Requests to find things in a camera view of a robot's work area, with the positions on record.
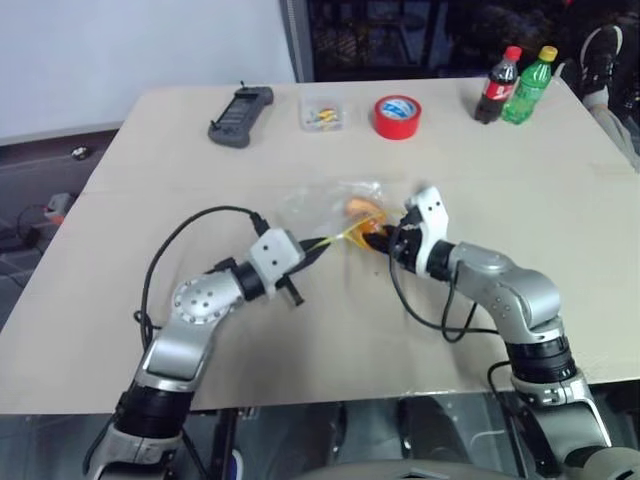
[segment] remote controller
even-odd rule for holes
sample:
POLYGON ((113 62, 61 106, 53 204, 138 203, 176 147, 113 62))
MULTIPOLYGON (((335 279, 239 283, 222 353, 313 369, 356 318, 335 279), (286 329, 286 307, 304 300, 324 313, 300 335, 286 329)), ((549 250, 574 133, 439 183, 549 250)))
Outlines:
POLYGON ((236 90, 217 121, 211 121, 209 138, 228 147, 244 148, 249 145, 249 131, 262 108, 273 103, 273 90, 269 87, 245 87, 236 90))

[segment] table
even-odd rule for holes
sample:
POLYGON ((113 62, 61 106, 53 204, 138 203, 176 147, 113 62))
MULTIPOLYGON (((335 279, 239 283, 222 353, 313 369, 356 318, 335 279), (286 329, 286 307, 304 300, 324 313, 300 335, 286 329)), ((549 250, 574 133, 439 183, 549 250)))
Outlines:
MULTIPOLYGON (((0 334, 0 413, 113 410, 141 355, 144 271, 187 215, 217 204, 255 208, 288 225, 282 201, 301 186, 378 180, 389 205, 415 185, 437 185, 449 239, 510 255, 547 274, 563 296, 578 364, 591 382, 640 378, 637 294, 640 179, 570 90, 553 83, 521 126, 481 125, 469 110, 480 79, 276 85, 244 150, 206 136, 232 87, 167 88, 143 96, 96 168, 0 334), (342 132, 298 126, 299 91, 341 95, 342 132), (415 137, 393 142, 370 127, 383 95, 423 106, 415 137)), ((224 213, 178 238, 157 270, 150 313, 162 323, 175 285, 217 261, 242 257, 249 222, 224 213)), ((451 346, 402 310, 382 255, 332 247, 284 295, 246 305, 222 325, 194 409, 469 392, 505 357, 497 338, 451 346)), ((446 286, 402 275, 415 308, 438 320, 446 286)), ((462 322, 461 298, 452 323, 462 322)), ((478 325, 489 326, 480 314, 478 325)), ((507 372, 498 382, 508 384, 507 372)))

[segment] white wall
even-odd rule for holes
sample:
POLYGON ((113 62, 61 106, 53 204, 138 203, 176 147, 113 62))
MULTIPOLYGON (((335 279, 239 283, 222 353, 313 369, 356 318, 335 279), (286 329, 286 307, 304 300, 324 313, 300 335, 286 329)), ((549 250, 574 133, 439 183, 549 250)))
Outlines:
POLYGON ((0 145, 119 124, 145 90, 294 81, 277 0, 2 0, 0 145))

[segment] coca-cola bottle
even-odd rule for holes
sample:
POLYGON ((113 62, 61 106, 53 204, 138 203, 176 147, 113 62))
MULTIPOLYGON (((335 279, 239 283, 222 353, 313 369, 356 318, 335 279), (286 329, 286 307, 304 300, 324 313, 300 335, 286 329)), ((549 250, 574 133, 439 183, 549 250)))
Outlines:
POLYGON ((520 47, 513 45, 507 47, 502 61, 491 70, 474 115, 474 118, 479 122, 486 125, 500 118, 502 107, 509 100, 516 80, 518 80, 516 62, 520 60, 521 54, 520 47))

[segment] red tape roll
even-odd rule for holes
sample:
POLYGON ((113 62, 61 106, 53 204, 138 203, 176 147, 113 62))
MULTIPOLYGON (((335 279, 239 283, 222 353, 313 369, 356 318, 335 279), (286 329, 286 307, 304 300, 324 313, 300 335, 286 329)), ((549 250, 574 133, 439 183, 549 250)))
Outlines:
POLYGON ((373 126, 384 138, 404 140, 416 133, 421 113, 422 107, 413 98, 389 95, 373 107, 373 126))

